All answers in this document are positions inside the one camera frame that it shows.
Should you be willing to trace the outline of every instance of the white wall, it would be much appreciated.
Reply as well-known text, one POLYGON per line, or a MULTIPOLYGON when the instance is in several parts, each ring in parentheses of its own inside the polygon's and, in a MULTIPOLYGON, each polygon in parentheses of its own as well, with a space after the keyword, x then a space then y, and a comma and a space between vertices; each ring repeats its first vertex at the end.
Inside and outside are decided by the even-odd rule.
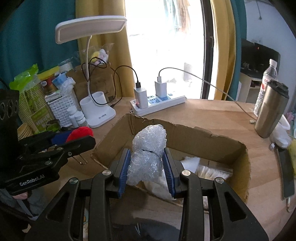
POLYGON ((279 82, 289 88, 290 107, 296 86, 296 39, 280 13, 271 5, 258 2, 262 20, 256 1, 246 2, 247 40, 260 43, 274 49, 281 55, 279 66, 279 82))

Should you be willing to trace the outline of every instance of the black cable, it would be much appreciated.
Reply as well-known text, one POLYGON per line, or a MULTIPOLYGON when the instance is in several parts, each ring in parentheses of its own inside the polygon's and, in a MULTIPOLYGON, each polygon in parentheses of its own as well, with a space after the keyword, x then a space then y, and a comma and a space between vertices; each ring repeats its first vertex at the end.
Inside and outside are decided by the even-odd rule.
MULTIPOLYGON (((119 101, 121 101, 122 100, 122 97, 123 97, 123 94, 122 94, 122 87, 121 87, 120 77, 119 77, 119 74, 112 67, 110 67, 110 68, 114 71, 114 73, 113 73, 113 80, 114 80, 114 88, 115 89, 116 89, 116 87, 115 87, 115 78, 114 78, 115 77, 115 73, 118 76, 119 85, 120 85, 120 89, 121 89, 121 97, 120 97, 119 101)), ((115 104, 112 104, 111 107, 113 108, 119 101, 117 101, 115 104)))
POLYGON ((135 71, 132 67, 130 67, 130 66, 128 66, 128 65, 120 65, 120 66, 118 66, 115 70, 114 70, 113 68, 111 68, 111 69, 114 71, 114 73, 113 73, 114 87, 115 87, 115 73, 116 73, 116 74, 118 75, 119 84, 120 84, 120 89, 121 89, 121 98, 120 98, 115 104, 111 105, 111 107, 114 107, 119 101, 122 100, 122 97, 123 97, 123 94, 122 94, 122 87, 121 87, 121 81, 120 81, 119 74, 117 73, 117 70, 118 70, 120 67, 128 67, 128 68, 132 69, 132 70, 135 72, 135 74, 136 74, 137 83, 139 83, 139 79, 138 79, 137 73, 136 73, 136 71, 135 71))
MULTIPOLYGON (((81 64, 81 70, 82 70, 82 73, 83 73, 83 75, 84 75, 86 81, 89 81, 89 88, 90 88, 91 75, 93 74, 93 72, 94 72, 94 70, 95 70, 95 68, 94 68, 93 71, 90 73, 90 69, 89 69, 90 65, 92 65, 92 66, 94 66, 94 67, 101 68, 101 69, 105 69, 105 68, 107 68, 108 65, 107 65, 107 63, 106 63, 104 60, 102 60, 101 58, 98 58, 98 57, 93 57, 93 58, 91 58, 90 61, 88 62, 89 79, 87 80, 86 75, 85 75, 84 70, 83 70, 83 65, 85 65, 85 64, 86 64, 86 63, 82 63, 82 64, 81 64), (105 64, 105 67, 100 67, 99 65, 95 65, 95 64, 91 63, 91 61, 92 61, 93 59, 95 59, 95 58, 101 60, 101 61, 105 64)), ((114 89, 115 89, 115 96, 116 96, 115 74, 117 74, 117 76, 118 76, 119 85, 120 85, 120 89, 121 89, 121 97, 120 97, 120 99, 119 99, 116 103, 112 104, 111 107, 114 107, 119 101, 122 100, 122 97, 123 97, 120 77, 119 77, 119 74, 116 72, 120 67, 128 67, 128 68, 132 69, 132 70, 134 71, 135 75, 136 75, 137 83, 139 83, 138 75, 137 75, 136 71, 135 71, 132 67, 130 67, 130 66, 128 66, 128 65, 120 65, 120 66, 118 66, 115 70, 114 70, 112 67, 110 67, 110 68, 114 71, 114 73, 113 73, 113 85, 114 85, 114 89)), ((113 100, 111 100, 111 101, 109 101, 109 102, 107 102, 107 103, 105 103, 105 104, 100 104, 100 103, 96 102, 96 100, 94 99, 94 97, 92 96, 91 93, 90 93, 90 95, 91 95, 92 100, 93 100, 96 104, 98 104, 98 105, 106 105, 106 104, 111 103, 111 102, 114 100, 114 99, 113 99, 113 100)))
MULTIPOLYGON (((84 77, 85 77, 85 79, 86 79, 86 75, 85 75, 84 70, 83 70, 83 65, 85 65, 85 63, 83 63, 83 64, 81 65, 81 70, 82 70, 82 73, 83 73, 83 75, 84 75, 84 77)), ((98 57, 93 57, 93 58, 89 61, 89 66, 90 66, 90 65, 93 65, 93 66, 98 67, 98 68, 100 68, 100 69, 105 69, 105 68, 108 67, 107 63, 106 63, 104 60, 102 60, 101 58, 98 58, 98 57), (101 66, 99 66, 99 65, 92 64, 91 61, 92 61, 93 59, 95 59, 95 58, 101 60, 102 62, 104 62, 105 67, 101 67, 101 66)), ((92 71, 91 73, 89 72, 89 79, 88 79, 88 81, 89 81, 89 88, 90 88, 90 84, 91 84, 91 82, 90 82, 90 80, 91 80, 91 75, 93 74, 94 70, 95 70, 95 68, 93 69, 93 71, 92 71)), ((119 83, 120 83, 120 87, 121 87, 120 77, 119 77, 118 74, 117 74, 117 76, 118 76, 119 83)), ((113 85, 114 85, 114 90, 115 90, 115 94, 114 94, 114 96, 116 96, 116 86, 115 86, 115 79, 114 79, 114 77, 115 77, 115 76, 113 75, 113 85)), ((101 104, 101 103, 96 102, 96 100, 95 100, 94 97, 92 96, 92 93, 90 93, 90 95, 91 95, 92 100, 93 100, 96 104, 98 104, 98 105, 106 105, 106 104, 111 103, 111 102, 114 100, 114 99, 112 99, 111 101, 109 101, 109 102, 107 102, 107 103, 105 103, 105 104, 101 104)))
MULTIPOLYGON (((94 68, 93 71, 90 73, 90 69, 89 69, 90 65, 93 65, 93 66, 98 67, 98 68, 100 68, 100 69, 105 69, 105 68, 107 68, 107 63, 106 63, 104 60, 102 60, 101 58, 98 58, 98 57, 93 57, 93 58, 91 58, 91 60, 88 62, 88 69, 89 69, 89 79, 88 79, 88 80, 87 80, 87 78, 86 78, 86 76, 85 76, 85 73, 84 73, 84 70, 83 70, 83 65, 84 65, 84 64, 85 64, 85 63, 83 63, 83 64, 81 65, 81 69, 82 69, 82 72, 83 72, 83 75, 84 75, 86 81, 89 81, 89 93, 90 93, 90 95, 91 95, 92 100, 93 100, 96 104, 98 104, 98 105, 106 105, 106 104, 111 103, 113 100, 110 100, 109 102, 106 102, 105 104, 101 104, 101 103, 96 102, 96 100, 95 100, 94 97, 92 96, 92 93, 90 92, 90 88, 91 88, 91 75, 92 75, 92 73, 93 73, 94 70, 95 70, 95 68, 94 68), (95 59, 95 58, 101 60, 102 62, 104 62, 104 64, 105 64, 106 66, 105 66, 105 67, 100 67, 99 65, 92 64, 91 61, 92 61, 93 59, 95 59)), ((114 79, 113 79, 113 84, 114 84, 115 96, 116 96, 116 87, 115 87, 115 81, 114 81, 114 79)))

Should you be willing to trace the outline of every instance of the white cable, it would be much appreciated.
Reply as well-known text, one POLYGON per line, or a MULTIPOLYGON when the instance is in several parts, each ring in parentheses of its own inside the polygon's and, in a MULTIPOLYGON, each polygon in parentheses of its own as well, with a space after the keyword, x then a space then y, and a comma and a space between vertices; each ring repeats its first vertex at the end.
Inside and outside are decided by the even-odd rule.
POLYGON ((91 97, 91 91, 90 91, 90 88, 89 88, 89 65, 88 65, 88 62, 89 62, 89 44, 91 42, 91 37, 92 37, 92 35, 87 37, 86 49, 85 49, 87 91, 88 91, 90 97, 91 97))
POLYGON ((208 82, 208 81, 206 81, 206 80, 204 80, 204 79, 202 79, 202 78, 199 78, 198 76, 196 76, 196 75, 194 75, 194 74, 192 74, 192 73, 190 73, 190 72, 188 72, 188 71, 185 71, 185 70, 183 70, 183 69, 178 69, 178 68, 174 68, 174 67, 166 67, 166 68, 163 68, 163 69, 161 69, 160 71, 159 71, 159 73, 158 73, 158 76, 160 76, 160 72, 162 71, 162 70, 164 70, 164 69, 177 69, 177 70, 180 70, 180 71, 183 71, 183 72, 185 72, 185 73, 187 73, 187 74, 190 74, 190 75, 192 75, 192 76, 194 76, 194 77, 196 77, 196 78, 198 78, 198 79, 200 79, 200 80, 202 80, 203 82, 205 82, 205 83, 207 83, 208 85, 210 85, 210 86, 213 86, 214 88, 216 88, 217 90, 219 90, 219 91, 221 91, 223 94, 225 94, 225 95, 227 95, 234 103, 236 103, 238 106, 239 106, 239 108, 241 108, 242 109, 242 111, 243 112, 245 112, 249 117, 251 117, 252 119, 254 119, 254 120, 257 120, 257 119, 255 119, 253 116, 251 116, 250 114, 248 114, 240 105, 239 105, 239 103, 237 103, 230 95, 228 95, 227 93, 225 93, 223 90, 220 90, 219 88, 217 88, 216 86, 214 86, 214 85, 212 85, 210 82, 208 82))

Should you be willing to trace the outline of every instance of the stainless steel tumbler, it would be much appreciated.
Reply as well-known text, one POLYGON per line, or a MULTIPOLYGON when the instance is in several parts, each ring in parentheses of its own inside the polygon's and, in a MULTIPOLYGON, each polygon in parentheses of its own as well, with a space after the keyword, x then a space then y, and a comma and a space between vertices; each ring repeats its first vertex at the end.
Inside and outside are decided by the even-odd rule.
POLYGON ((255 130, 262 138, 267 138, 283 115, 289 100, 288 87, 271 80, 266 87, 255 130))

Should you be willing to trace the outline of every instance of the teal curtain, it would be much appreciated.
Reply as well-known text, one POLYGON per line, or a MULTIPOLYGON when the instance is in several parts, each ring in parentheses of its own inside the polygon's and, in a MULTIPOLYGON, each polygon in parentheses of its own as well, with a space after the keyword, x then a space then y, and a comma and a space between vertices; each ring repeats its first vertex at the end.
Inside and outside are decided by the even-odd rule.
POLYGON ((244 0, 230 0, 234 15, 235 34, 236 34, 236 58, 232 81, 228 94, 235 100, 239 86, 239 73, 242 60, 242 39, 247 38, 247 15, 244 0))
POLYGON ((55 42, 55 26, 75 18, 75 0, 25 0, 0 32, 0 77, 5 83, 37 63, 48 70, 78 51, 77 40, 55 42))

